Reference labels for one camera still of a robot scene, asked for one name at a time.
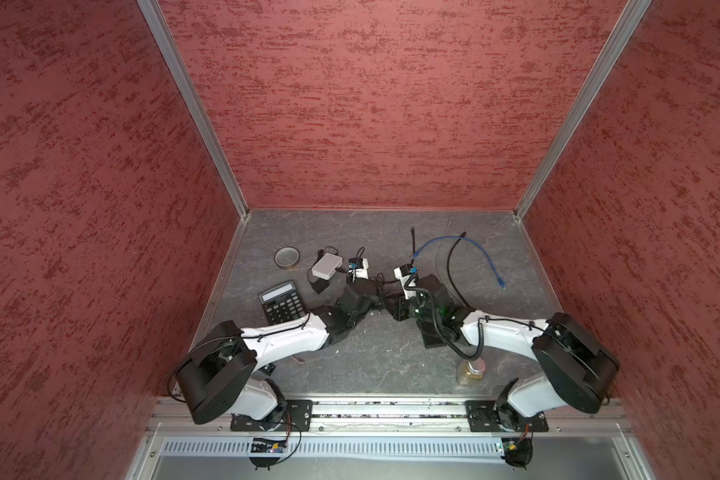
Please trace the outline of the black desk calculator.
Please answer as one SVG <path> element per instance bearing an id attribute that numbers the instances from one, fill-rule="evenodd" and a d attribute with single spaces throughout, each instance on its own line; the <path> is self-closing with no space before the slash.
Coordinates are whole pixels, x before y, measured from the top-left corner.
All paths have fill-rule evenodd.
<path id="1" fill-rule="evenodd" d="M 293 281 L 260 293 L 258 299 L 269 325 L 299 320 L 307 314 L 307 308 Z"/>

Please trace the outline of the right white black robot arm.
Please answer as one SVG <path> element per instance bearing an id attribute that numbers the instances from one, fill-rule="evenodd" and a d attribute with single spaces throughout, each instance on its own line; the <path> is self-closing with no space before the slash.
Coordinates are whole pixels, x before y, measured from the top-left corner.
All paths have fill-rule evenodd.
<path id="1" fill-rule="evenodd" d="M 398 269 L 395 277 L 401 291 L 384 297 L 389 313 L 398 321 L 415 321 L 426 347 L 445 346 L 458 355 L 464 378 L 482 371 L 487 348 L 538 363 L 539 373 L 515 378 L 503 388 L 485 414 L 488 426 L 520 432 L 548 410 L 568 406 L 596 414 L 607 402 L 619 361 L 572 316 L 501 317 L 453 301 L 434 275 Z"/>

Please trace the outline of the amber glass jar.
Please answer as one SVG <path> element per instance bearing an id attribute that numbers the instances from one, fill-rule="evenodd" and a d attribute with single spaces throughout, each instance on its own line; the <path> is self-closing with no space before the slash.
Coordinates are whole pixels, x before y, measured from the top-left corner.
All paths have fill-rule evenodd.
<path id="1" fill-rule="evenodd" d="M 456 380 L 461 386 L 476 385 L 483 381 L 486 363 L 483 358 L 462 360 L 456 370 Z"/>

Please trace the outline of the aluminium front rail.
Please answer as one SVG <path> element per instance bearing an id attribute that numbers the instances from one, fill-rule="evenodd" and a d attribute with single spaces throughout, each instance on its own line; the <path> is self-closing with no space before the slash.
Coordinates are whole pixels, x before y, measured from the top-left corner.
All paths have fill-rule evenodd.
<path id="1" fill-rule="evenodd" d="M 464 402 L 491 400 L 469 396 L 382 396 L 382 395 L 297 395 L 288 400 L 311 400 L 312 417 L 308 431 L 312 436 L 403 435 L 456 436 L 482 435 L 519 437 L 525 433 L 470 431 Z M 549 431 L 533 433 L 539 437 L 633 437 L 634 428 L 620 401 L 613 398 L 595 414 L 572 407 L 542 413 Z"/>

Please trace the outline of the metal frame post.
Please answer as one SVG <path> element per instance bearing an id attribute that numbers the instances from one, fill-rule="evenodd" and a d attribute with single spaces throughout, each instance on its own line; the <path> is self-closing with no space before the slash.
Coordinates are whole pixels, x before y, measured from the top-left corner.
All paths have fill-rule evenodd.
<path id="1" fill-rule="evenodd" d="M 548 147 L 539 167 L 531 179 L 531 182 L 515 207 L 514 217 L 518 223 L 522 223 L 524 221 L 534 200 L 541 192 L 547 178 L 552 173 L 568 143 L 573 138 L 580 123 L 605 84 L 612 69 L 619 60 L 634 32 L 637 30 L 637 27 L 651 4 L 651 0 L 629 0 L 626 2 L 560 128 L 558 129 L 557 134 Z"/>
<path id="2" fill-rule="evenodd" d="M 138 0 L 137 4 L 238 215 L 243 221 L 247 221 L 250 215 L 249 206 L 192 82 L 159 2 Z"/>

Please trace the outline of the brown tape roll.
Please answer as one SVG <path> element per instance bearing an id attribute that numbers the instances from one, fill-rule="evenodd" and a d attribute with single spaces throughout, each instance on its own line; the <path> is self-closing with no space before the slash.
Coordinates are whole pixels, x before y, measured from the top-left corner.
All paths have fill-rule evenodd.
<path id="1" fill-rule="evenodd" d="M 275 264 L 281 269 L 293 269 L 300 262 L 301 254 L 296 247 L 284 246 L 274 254 Z"/>

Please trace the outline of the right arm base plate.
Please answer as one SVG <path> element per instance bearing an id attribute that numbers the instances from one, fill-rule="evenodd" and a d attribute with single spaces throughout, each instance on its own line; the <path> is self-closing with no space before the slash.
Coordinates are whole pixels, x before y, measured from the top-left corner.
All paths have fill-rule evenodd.
<path id="1" fill-rule="evenodd" d="M 533 417 L 524 417 L 506 402 L 496 406 L 496 402 L 492 400 L 467 400 L 464 406 L 469 428 L 473 433 L 522 434 L 549 431 L 548 423 L 542 413 Z"/>

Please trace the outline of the white network switch box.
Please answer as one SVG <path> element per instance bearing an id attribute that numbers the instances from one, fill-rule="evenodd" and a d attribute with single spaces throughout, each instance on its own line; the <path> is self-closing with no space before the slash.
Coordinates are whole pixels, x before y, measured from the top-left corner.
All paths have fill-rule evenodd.
<path id="1" fill-rule="evenodd" d="M 343 265 L 343 258 L 332 253 L 324 253 L 311 267 L 311 274 L 320 280 L 330 281 Z"/>

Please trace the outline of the black power adapter with cable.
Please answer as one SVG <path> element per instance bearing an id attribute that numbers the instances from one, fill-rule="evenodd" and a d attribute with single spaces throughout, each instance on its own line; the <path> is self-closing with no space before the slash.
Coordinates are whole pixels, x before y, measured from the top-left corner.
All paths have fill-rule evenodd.
<path id="1" fill-rule="evenodd" d="M 336 254 L 336 255 L 341 256 L 340 253 L 339 253 L 339 251 L 338 251 L 338 249 L 337 249 L 336 247 L 333 247 L 333 246 L 325 246 L 325 247 L 323 247 L 322 249 L 319 249 L 319 250 L 318 250 L 318 252 L 317 252 L 317 258 L 316 258 L 315 262 L 313 263 L 313 265 L 320 259 L 320 257 L 321 257 L 324 253 L 332 253 L 332 254 Z M 355 255 L 354 255 L 354 256 L 351 256 L 348 260 L 344 260 L 344 258 L 342 257 L 342 258 L 343 258 L 343 265 L 338 269 L 337 273 L 331 278 L 330 281 L 320 280 L 320 279 L 317 279 L 316 277 L 314 277 L 314 276 L 311 274 L 311 271 L 310 271 L 311 267 L 313 266 L 313 265 L 312 265 L 312 266 L 310 267 L 310 269 L 307 271 L 307 280 L 308 280 L 308 283 L 310 284 L 312 290 L 313 290 L 316 294 L 321 294 L 323 291 L 325 291 L 325 290 L 330 286 L 332 280 L 333 280 L 337 275 L 339 275 L 339 274 L 342 274 L 342 275 L 344 276 L 345 283 L 346 283 L 347 285 L 350 284 L 350 283 L 347 282 L 347 267 L 348 267 L 348 262 L 349 262 L 349 260 L 350 260 L 351 258 L 353 258 L 353 257 L 363 257 L 363 258 L 367 258 L 367 257 L 365 256 L 365 248 L 364 248 L 364 247 L 360 247 L 360 248 L 356 251 Z M 377 275 L 375 275 L 375 276 L 371 276 L 369 269 L 368 269 L 368 273 L 369 273 L 369 280 L 376 282 L 377 285 L 378 285 L 378 288 L 383 288 L 385 285 L 388 284 L 388 282 L 386 281 L 386 279 L 385 279 L 385 277 L 383 276 L 382 273 L 379 273 L 379 274 L 377 274 Z"/>

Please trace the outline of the left metal frame post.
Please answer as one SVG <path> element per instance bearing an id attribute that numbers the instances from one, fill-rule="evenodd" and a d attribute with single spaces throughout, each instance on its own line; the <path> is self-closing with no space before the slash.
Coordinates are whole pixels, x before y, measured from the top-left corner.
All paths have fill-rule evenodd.
<path id="1" fill-rule="evenodd" d="M 243 221 L 247 221 L 250 215 L 249 206 L 192 82 L 159 2 L 138 0 L 137 4 L 238 215 Z"/>

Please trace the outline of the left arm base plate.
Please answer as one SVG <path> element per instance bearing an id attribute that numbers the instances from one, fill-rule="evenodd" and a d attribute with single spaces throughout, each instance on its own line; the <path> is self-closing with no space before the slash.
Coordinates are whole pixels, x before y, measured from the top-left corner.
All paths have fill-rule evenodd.
<path id="1" fill-rule="evenodd" d="M 261 420 L 246 415 L 233 414 L 230 422 L 232 432 L 293 432 L 308 431 L 313 410 L 311 400 L 285 400 Z"/>

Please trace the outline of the black ribbed network switch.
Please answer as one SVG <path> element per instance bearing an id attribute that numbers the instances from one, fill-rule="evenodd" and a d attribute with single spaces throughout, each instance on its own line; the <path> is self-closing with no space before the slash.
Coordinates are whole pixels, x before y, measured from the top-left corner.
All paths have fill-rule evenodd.
<path id="1" fill-rule="evenodd" d="M 421 332 L 422 340 L 426 349 L 446 346 L 446 342 L 437 334 L 433 324 L 420 323 L 418 328 Z"/>

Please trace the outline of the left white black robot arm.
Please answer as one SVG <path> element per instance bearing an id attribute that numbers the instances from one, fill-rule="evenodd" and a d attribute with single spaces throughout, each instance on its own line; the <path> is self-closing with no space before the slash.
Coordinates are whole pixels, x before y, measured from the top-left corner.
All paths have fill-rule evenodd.
<path id="1" fill-rule="evenodd" d="M 379 287 L 358 279 L 332 305 L 323 305 L 278 325 L 239 328 L 233 321 L 214 327 L 176 365 L 170 381 L 196 425 L 223 415 L 247 417 L 273 430 L 284 422 L 287 400 L 273 380 L 254 374 L 286 357 L 335 345 L 381 307 Z"/>

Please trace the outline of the right metal frame post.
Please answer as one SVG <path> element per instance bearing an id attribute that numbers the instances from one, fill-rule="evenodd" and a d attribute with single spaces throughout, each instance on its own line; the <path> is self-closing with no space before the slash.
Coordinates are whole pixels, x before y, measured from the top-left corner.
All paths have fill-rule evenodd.
<path id="1" fill-rule="evenodd" d="M 524 221 L 534 200 L 541 192 L 547 178 L 552 173 L 568 143 L 573 138 L 580 123 L 605 84 L 612 69 L 619 60 L 634 32 L 637 30 L 637 27 L 651 4 L 651 0 L 629 0 L 626 2 L 560 128 L 558 129 L 557 134 L 548 147 L 539 167 L 531 179 L 531 182 L 515 207 L 514 217 L 518 223 L 522 223 Z"/>

